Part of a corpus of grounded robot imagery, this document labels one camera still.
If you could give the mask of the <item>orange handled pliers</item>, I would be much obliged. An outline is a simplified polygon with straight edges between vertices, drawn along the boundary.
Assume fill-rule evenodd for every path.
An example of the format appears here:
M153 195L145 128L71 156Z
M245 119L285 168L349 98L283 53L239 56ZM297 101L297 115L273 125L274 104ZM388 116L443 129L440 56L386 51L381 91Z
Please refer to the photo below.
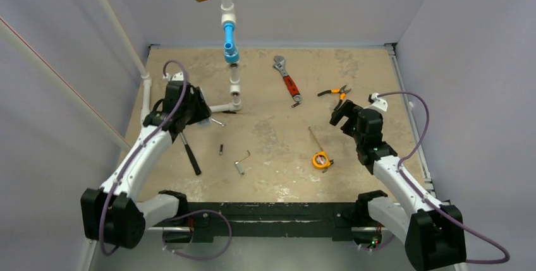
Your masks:
M343 100L345 99L346 95L349 92L351 92L351 89L350 88L347 89L346 87L347 87L347 85L344 85L344 86L342 86L340 88L324 90L324 91L318 93L317 96L320 97L320 96L327 95L327 94L337 94L337 95L339 95L338 103L333 109L333 111L336 111L341 107L341 105L343 103Z

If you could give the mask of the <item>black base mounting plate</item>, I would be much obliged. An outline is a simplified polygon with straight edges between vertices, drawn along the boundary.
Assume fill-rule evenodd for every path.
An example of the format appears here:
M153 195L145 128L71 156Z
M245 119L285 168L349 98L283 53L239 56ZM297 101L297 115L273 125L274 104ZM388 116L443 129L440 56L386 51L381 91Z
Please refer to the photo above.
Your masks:
M377 229L375 221L359 215L355 202L191 202L183 213L191 215L158 226L184 228L192 232L195 243L227 236L354 241L359 234Z

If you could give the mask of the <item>red handled adjustable wrench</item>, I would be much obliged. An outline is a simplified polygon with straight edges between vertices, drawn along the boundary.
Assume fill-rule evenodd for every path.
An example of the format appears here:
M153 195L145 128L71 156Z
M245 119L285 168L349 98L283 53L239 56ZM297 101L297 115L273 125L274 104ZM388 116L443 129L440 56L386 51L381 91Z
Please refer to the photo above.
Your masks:
M285 82L285 85L286 85L290 95L292 96L294 102L295 102L291 107L295 108L298 105L300 105L302 103L302 96L301 96L301 93L300 93L298 87L296 86L296 83L293 81L293 79L290 77L290 75L286 71L286 60L285 60L285 58L283 56L279 56L279 55L274 56L273 68L278 70L279 73L281 74L281 76L282 76L282 78L283 78L283 80Z

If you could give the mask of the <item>white pvc pipe assembly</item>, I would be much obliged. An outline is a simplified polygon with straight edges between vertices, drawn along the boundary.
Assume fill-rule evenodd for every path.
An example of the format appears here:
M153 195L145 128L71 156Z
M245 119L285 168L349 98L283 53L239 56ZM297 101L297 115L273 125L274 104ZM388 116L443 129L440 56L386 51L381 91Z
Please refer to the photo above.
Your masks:
M229 93L232 96L232 101L228 104L210 106L212 113L234 112L240 111L242 108L241 85L238 71L240 56L234 37L234 31L236 29L236 13L233 0L221 0L221 26L225 33L223 56L231 72ZM145 117L150 113L150 94L154 79L149 75L147 75L147 78L147 80L143 79L141 86L142 108L140 111L140 124L143 123Z

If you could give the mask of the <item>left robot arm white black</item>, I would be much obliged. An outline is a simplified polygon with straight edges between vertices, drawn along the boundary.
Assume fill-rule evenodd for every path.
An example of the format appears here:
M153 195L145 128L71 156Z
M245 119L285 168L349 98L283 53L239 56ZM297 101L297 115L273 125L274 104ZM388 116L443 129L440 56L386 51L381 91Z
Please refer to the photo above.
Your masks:
M192 124L208 121L212 112L200 87L183 81L166 85L142 122L140 134L125 160L97 189L86 189L80 199L86 238L132 249L146 228L166 219L172 226L188 220L188 209L177 193L158 208L136 200L150 171L180 133Z

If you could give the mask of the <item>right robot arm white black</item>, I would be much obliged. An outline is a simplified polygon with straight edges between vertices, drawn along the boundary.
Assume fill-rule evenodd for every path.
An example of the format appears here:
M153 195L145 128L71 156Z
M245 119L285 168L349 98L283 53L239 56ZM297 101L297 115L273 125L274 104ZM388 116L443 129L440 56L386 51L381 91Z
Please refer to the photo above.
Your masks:
M463 221L461 212L430 195L407 172L396 151L382 139L379 108L346 100L333 111L330 124L335 126L344 117L341 131L354 139L359 162L394 195L393 199L378 191L359 195L357 221L364 225L377 221L387 227L404 244L415 270L465 262L464 230L455 224Z

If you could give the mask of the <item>yellow tape measure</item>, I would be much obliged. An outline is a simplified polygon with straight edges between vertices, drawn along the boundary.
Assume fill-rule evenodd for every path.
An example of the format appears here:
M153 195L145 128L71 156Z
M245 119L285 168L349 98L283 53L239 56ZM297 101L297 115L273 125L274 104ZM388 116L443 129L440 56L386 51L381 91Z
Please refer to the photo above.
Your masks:
M309 126L308 130L319 148L319 151L316 152L312 157L312 164L316 169L321 170L322 173L326 173L328 169L333 165L334 161L329 158L325 150L322 148L318 138L313 132L313 129Z

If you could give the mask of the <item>black handled hammer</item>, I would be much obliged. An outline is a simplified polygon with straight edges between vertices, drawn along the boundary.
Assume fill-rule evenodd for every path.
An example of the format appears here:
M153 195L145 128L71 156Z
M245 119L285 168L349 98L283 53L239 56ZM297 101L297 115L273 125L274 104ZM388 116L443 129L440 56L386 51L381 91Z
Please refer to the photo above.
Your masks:
M192 167L193 167L193 170L194 170L194 172L195 172L195 175L196 175L196 176L200 176L200 175L202 174L202 171L200 170L200 167L199 167L199 165L198 165L198 162L197 162L197 160L196 160L196 158L195 158L195 155L194 155L194 153L193 153L193 151L192 151L192 149L191 149L189 143L187 142L187 140L186 140L186 138L185 138L185 136L184 136L183 133L180 133L179 136L180 136L180 138L181 138L181 141L183 142L183 145L184 145L184 147L185 147L187 156L188 156L189 161L190 161L190 163L191 163L191 165L192 165Z

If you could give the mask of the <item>small silver spanner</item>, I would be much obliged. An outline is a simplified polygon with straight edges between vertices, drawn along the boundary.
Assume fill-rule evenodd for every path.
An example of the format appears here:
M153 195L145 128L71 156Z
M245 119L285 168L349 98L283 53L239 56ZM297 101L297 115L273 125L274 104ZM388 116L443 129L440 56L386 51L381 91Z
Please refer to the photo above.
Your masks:
M212 122L214 122L214 123L216 123L216 124L222 126L222 127L226 127L226 123L223 123L223 122L221 122L221 121L218 121L218 120L216 120L216 119L214 119L214 118L211 118L210 120L211 120Z

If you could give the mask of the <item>white remote control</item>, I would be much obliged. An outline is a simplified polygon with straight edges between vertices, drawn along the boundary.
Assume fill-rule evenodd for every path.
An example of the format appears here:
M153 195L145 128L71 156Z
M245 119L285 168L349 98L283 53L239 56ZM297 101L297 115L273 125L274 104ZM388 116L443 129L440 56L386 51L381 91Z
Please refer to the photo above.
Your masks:
M209 126L211 125L211 122L212 122L212 121L211 121L210 119L204 119L204 120L200 121L200 122L198 123L198 125L199 125L200 127L206 128L206 127L209 127Z

